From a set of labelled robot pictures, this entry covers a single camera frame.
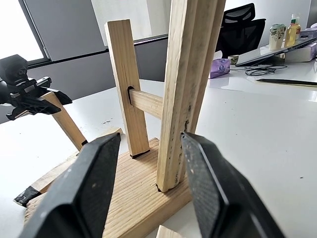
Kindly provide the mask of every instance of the purple item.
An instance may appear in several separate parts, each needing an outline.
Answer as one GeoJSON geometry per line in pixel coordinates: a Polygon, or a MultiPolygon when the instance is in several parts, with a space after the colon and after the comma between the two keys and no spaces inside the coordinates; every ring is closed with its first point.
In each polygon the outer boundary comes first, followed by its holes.
{"type": "Polygon", "coordinates": [[[216,78],[230,72],[229,59],[214,59],[211,64],[210,78],[216,78]]]}

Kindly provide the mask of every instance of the black office chair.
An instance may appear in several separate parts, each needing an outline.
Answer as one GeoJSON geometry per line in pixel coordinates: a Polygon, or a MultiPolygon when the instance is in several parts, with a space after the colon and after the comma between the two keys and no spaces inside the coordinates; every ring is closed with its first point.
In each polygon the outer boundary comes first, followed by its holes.
{"type": "Polygon", "coordinates": [[[243,21],[252,21],[256,17],[253,3],[227,10],[223,13],[222,26],[243,21]]]}
{"type": "Polygon", "coordinates": [[[222,57],[241,55],[258,48],[265,27],[265,19],[231,23],[221,27],[216,51],[222,57]]]}
{"type": "Polygon", "coordinates": [[[258,48],[265,19],[253,20],[255,16],[253,3],[224,12],[216,47],[216,51],[222,51],[223,58],[258,48]]]}

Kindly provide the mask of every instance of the wooden leg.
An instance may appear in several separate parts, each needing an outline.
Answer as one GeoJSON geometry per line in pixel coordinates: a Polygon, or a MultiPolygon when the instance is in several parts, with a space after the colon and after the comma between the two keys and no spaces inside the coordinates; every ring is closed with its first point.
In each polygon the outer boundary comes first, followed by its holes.
{"type": "Polygon", "coordinates": [[[192,128],[191,128],[192,133],[195,133],[196,131],[200,109],[203,104],[205,90],[206,90],[206,86],[208,82],[208,76],[209,76],[210,68],[211,68],[211,62],[212,62],[213,55],[217,46],[225,3],[226,3],[226,0],[218,0],[217,2],[217,7],[216,7],[217,14],[214,16],[214,20],[213,20],[213,27],[212,27],[209,47],[208,47],[207,56],[206,56],[206,62],[205,62],[204,71],[203,71],[202,79],[199,86],[196,106],[194,109],[194,116],[193,116],[192,128]]]}
{"type": "Polygon", "coordinates": [[[128,93],[132,88],[140,90],[130,20],[111,21],[105,28],[129,152],[135,158],[150,147],[144,112],[130,104],[128,93]]]}
{"type": "Polygon", "coordinates": [[[216,5],[217,0],[172,1],[158,153],[157,185],[162,192],[184,178],[180,132],[192,128],[213,20],[223,14],[216,12],[216,5]]]}
{"type": "Polygon", "coordinates": [[[43,95],[42,98],[61,109],[59,113],[55,113],[52,116],[55,119],[55,121],[57,121],[59,126],[63,129],[63,131],[66,133],[68,138],[74,143],[77,150],[80,151],[83,145],[87,143],[86,138],[83,136],[79,128],[76,126],[75,122],[70,117],[68,112],[65,110],[64,106],[60,103],[55,93],[49,92],[43,95]]]}
{"type": "Polygon", "coordinates": [[[182,236],[179,233],[160,225],[157,238],[182,238],[182,236]]]}

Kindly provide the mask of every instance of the bottle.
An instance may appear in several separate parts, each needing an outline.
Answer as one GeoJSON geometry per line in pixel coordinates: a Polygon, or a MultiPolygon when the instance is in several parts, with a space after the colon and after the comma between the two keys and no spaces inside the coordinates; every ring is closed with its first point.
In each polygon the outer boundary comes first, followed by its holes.
{"type": "Polygon", "coordinates": [[[296,40],[299,39],[299,35],[301,33],[301,25],[299,24],[300,18],[301,18],[301,15],[299,13],[292,14],[292,19],[296,19],[295,24],[297,25],[297,28],[296,28],[296,40]]]}
{"type": "Polygon", "coordinates": [[[285,44],[284,47],[290,47],[295,44],[296,41],[296,32],[297,32],[296,19],[292,18],[291,24],[286,30],[285,44]]]}

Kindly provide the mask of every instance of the black tape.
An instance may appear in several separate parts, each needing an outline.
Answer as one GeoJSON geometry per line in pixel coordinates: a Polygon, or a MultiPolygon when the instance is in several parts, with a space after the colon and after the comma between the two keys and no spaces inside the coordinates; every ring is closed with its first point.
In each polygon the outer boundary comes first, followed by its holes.
{"type": "Polygon", "coordinates": [[[18,195],[14,201],[23,206],[26,207],[26,204],[32,200],[33,198],[36,198],[38,196],[40,196],[41,193],[39,191],[37,191],[35,188],[33,188],[32,186],[29,186],[24,192],[22,192],[20,195],[18,195]]]}

